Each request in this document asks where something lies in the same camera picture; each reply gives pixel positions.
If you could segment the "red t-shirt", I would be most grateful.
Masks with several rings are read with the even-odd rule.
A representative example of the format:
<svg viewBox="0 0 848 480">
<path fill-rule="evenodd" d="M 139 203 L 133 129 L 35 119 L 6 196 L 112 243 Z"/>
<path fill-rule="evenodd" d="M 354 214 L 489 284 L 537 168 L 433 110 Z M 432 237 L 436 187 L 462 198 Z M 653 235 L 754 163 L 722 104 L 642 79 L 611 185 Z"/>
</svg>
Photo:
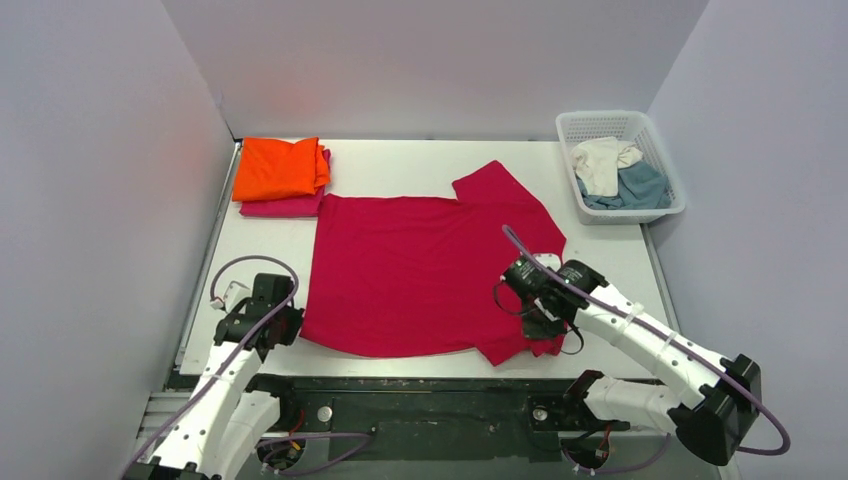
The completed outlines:
<svg viewBox="0 0 848 480">
<path fill-rule="evenodd" d="M 414 357 L 475 349 L 492 365 L 561 337 L 532 340 L 520 300 L 500 285 L 518 252 L 563 253 L 545 206 L 499 162 L 452 184 L 453 198 L 327 196 L 318 216 L 301 334 L 345 353 Z"/>
</svg>

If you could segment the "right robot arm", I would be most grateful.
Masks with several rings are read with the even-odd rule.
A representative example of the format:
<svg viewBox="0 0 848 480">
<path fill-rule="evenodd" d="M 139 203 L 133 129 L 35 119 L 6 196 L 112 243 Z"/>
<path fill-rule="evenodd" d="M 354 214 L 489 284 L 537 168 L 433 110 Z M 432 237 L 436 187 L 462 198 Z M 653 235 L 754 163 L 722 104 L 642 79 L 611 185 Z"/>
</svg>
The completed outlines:
<svg viewBox="0 0 848 480">
<path fill-rule="evenodd" d="M 577 428 L 623 422 L 675 436 L 699 459 L 729 463 L 759 416 L 761 370 L 745 355 L 730 359 L 678 335 L 578 260 L 558 270 L 520 257 L 502 281 L 540 327 L 589 332 L 651 373 L 657 384 L 586 370 L 564 395 Z"/>
</svg>

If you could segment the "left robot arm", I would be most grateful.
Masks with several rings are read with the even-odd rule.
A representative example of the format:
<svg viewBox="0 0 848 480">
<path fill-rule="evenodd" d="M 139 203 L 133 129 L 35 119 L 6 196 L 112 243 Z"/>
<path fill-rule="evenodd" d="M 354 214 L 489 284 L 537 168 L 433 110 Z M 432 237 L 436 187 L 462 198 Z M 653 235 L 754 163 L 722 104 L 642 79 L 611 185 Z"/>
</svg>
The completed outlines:
<svg viewBox="0 0 848 480">
<path fill-rule="evenodd" d="M 232 479 L 270 430 L 297 420 L 293 390 L 260 375 L 268 354 L 297 337 L 295 274 L 258 274 L 215 328 L 207 364 L 188 401 L 153 433 L 125 479 Z"/>
</svg>

